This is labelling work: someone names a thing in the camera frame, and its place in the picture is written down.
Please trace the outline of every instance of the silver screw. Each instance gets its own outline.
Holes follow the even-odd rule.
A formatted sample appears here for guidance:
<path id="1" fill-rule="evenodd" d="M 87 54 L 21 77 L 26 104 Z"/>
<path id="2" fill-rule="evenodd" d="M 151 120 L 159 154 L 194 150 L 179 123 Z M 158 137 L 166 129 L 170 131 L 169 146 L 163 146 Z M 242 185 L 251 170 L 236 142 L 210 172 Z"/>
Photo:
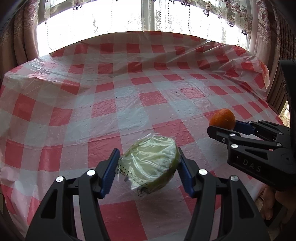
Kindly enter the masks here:
<path id="1" fill-rule="evenodd" d="M 62 176 L 59 176 L 59 177 L 56 178 L 56 181 L 58 183 L 61 183 L 63 180 L 64 180 L 64 177 L 62 177 Z"/>
<path id="2" fill-rule="evenodd" d="M 88 176 L 93 176 L 96 174 L 96 171 L 95 170 L 88 170 L 87 173 L 86 173 Z"/>
<path id="3" fill-rule="evenodd" d="M 201 175 L 203 175 L 203 176 L 205 176 L 207 174 L 207 170 L 206 169 L 200 169 L 198 171 L 198 173 L 201 174 Z"/>
<path id="4" fill-rule="evenodd" d="M 230 179 L 234 182 L 237 182 L 239 180 L 238 176 L 235 175 L 231 176 Z"/>

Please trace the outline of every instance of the clear plastic bag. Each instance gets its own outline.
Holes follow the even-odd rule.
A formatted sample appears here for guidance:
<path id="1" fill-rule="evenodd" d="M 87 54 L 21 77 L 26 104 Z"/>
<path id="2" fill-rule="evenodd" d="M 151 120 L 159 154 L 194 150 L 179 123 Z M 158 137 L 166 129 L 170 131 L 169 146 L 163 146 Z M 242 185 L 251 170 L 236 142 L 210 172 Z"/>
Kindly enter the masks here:
<path id="1" fill-rule="evenodd" d="M 135 142 L 119 162 L 119 172 L 126 176 L 139 196 L 163 188 L 173 177 L 180 154 L 171 137 L 149 134 Z"/>

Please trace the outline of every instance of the pink curtain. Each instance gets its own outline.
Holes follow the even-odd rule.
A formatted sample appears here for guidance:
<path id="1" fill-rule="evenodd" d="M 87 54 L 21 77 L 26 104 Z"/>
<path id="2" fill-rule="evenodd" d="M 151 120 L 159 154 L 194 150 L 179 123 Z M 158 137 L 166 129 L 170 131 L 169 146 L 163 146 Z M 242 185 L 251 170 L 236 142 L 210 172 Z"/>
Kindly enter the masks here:
<path id="1" fill-rule="evenodd" d="M 36 27 L 40 0 L 28 0 L 0 36 L 0 81 L 7 71 L 39 57 Z"/>
<path id="2" fill-rule="evenodd" d="M 269 69 L 270 82 L 266 82 L 267 92 L 274 81 L 281 50 L 280 24 L 275 8 L 269 1 L 253 1 L 253 26 L 249 51 L 255 54 Z"/>

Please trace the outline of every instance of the orange fruit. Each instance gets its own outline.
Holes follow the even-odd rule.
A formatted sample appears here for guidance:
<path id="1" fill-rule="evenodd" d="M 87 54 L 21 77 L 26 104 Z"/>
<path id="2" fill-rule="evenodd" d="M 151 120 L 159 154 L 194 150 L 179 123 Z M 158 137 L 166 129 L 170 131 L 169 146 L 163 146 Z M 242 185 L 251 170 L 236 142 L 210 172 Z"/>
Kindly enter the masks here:
<path id="1" fill-rule="evenodd" d="M 216 112 L 210 120 L 210 126 L 233 130 L 235 127 L 235 116 L 229 109 L 221 109 Z"/>

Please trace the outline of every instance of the checkered tablecloth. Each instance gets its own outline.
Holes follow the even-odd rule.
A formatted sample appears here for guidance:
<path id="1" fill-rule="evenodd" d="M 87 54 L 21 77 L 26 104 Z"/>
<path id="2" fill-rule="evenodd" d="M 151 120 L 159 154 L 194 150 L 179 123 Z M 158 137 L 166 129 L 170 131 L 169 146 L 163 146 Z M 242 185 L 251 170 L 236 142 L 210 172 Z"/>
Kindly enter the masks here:
<path id="1" fill-rule="evenodd" d="M 1 87 L 0 167 L 13 221 L 25 234 L 57 176 L 78 177 L 113 148 L 125 152 L 156 132 L 175 137 L 212 174 L 238 175 L 255 198 L 262 184 L 228 166 L 226 146 L 206 129 L 220 108 L 238 120 L 279 122 L 265 101 L 268 79 L 266 66 L 240 47 L 164 32 L 101 35 L 11 70 Z M 177 241 L 195 200 L 176 173 L 144 198 L 114 181 L 99 203 L 113 241 Z M 213 237 L 219 209 L 217 198 Z"/>

